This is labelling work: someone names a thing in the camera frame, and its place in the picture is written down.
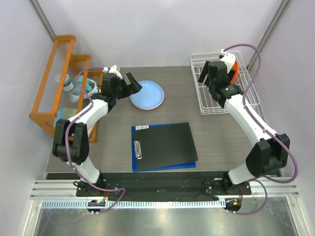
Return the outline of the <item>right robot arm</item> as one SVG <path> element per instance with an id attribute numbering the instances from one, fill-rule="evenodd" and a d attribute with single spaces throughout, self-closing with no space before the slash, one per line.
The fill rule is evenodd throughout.
<path id="1" fill-rule="evenodd" d="M 287 165 L 290 139 L 271 129 L 246 101 L 242 89 L 230 82 L 223 61 L 206 61 L 198 82 L 208 87 L 212 98 L 238 122 L 252 145 L 245 162 L 224 173 L 222 188 L 234 194 L 240 184 L 265 176 Z"/>

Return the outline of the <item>blue plate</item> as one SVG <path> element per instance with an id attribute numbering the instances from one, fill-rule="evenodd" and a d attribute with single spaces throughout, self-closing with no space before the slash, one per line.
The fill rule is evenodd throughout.
<path id="1" fill-rule="evenodd" d="M 165 94 L 159 84 L 149 80 L 139 81 L 138 83 L 142 86 L 142 89 L 130 96 L 132 104 L 149 108 L 163 103 Z"/>

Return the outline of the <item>pink plate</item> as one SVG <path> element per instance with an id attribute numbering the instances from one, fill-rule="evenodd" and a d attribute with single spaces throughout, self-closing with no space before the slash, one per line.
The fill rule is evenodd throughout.
<path id="1" fill-rule="evenodd" d="M 140 109 L 140 110 L 144 110 L 144 111 L 150 111 L 150 110 L 154 110 L 156 108 L 158 108 L 161 104 L 157 105 L 157 106 L 153 106 L 153 107 L 149 107 L 149 108 L 143 108 L 143 107 L 140 107 L 140 106 L 137 106 L 136 104 L 133 104 L 137 109 Z"/>

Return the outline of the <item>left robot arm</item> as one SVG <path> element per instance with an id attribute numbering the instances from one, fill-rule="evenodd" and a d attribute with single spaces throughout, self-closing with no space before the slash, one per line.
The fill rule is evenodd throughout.
<path id="1" fill-rule="evenodd" d="M 52 153 L 68 164 L 88 184 L 88 191 L 100 196 L 105 189 L 102 173 L 89 158 L 89 136 L 99 119 L 106 116 L 117 101 L 138 93 L 142 86 L 132 73 L 126 74 L 127 84 L 119 72 L 104 72 L 100 92 L 89 96 L 90 103 L 80 113 L 60 119 L 55 125 Z"/>

